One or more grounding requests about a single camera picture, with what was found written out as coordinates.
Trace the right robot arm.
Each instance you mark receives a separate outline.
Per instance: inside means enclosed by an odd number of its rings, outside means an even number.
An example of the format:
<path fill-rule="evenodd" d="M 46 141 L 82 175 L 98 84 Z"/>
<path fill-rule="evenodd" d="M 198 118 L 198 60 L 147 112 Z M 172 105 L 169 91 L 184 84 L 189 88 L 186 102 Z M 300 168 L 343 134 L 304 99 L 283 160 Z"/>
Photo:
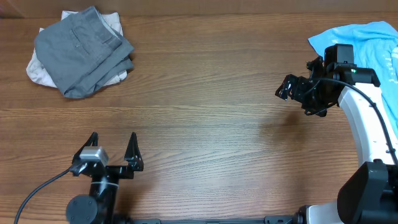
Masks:
<path fill-rule="evenodd" d="M 275 94 L 302 105 L 307 116 L 324 117 L 340 107 L 353 133 L 358 170 L 340 188 L 337 199 L 304 205 L 290 217 L 267 223 L 397 223 L 397 139 L 382 103 L 376 72 L 354 63 L 352 45 L 335 44 L 307 62 L 310 76 L 284 78 Z"/>

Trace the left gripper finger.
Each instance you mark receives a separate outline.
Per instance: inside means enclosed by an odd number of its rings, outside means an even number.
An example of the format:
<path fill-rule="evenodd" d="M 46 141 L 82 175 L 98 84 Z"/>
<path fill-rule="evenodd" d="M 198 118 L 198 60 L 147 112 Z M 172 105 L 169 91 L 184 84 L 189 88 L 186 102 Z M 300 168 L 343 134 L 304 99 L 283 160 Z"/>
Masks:
<path fill-rule="evenodd" d="M 97 145 L 98 145 L 98 133 L 92 132 L 91 136 L 88 138 L 86 143 L 84 143 L 84 145 L 82 145 L 82 147 L 73 156 L 73 161 L 80 159 L 80 154 L 86 146 L 97 146 Z"/>
<path fill-rule="evenodd" d="M 124 160 L 128 162 L 142 162 L 141 153 L 139 151 L 137 134 L 135 132 L 131 133 L 127 149 L 125 152 Z"/>

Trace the grey shorts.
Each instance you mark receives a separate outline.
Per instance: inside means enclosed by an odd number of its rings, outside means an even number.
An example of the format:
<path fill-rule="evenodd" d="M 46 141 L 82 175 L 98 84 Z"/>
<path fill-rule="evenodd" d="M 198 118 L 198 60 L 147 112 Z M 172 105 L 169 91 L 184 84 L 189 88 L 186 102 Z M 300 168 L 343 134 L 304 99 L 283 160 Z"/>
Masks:
<path fill-rule="evenodd" d="M 65 98 L 86 98 L 134 67 L 134 47 L 94 6 L 40 31 L 34 50 Z"/>

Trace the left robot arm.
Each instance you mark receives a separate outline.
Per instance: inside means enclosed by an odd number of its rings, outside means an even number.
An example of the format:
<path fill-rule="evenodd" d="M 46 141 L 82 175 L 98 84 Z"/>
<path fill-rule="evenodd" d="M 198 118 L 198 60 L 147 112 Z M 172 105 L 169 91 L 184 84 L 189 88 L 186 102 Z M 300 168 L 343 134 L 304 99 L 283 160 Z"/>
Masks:
<path fill-rule="evenodd" d="M 133 179 L 135 172 L 144 170 L 136 133 L 129 139 L 124 166 L 109 166 L 105 149 L 98 145 L 98 133 L 93 132 L 72 159 L 70 172 L 91 178 L 90 192 L 72 198 L 66 208 L 69 223 L 112 224 L 132 223 L 131 218 L 115 214 L 116 197 L 121 179 Z"/>

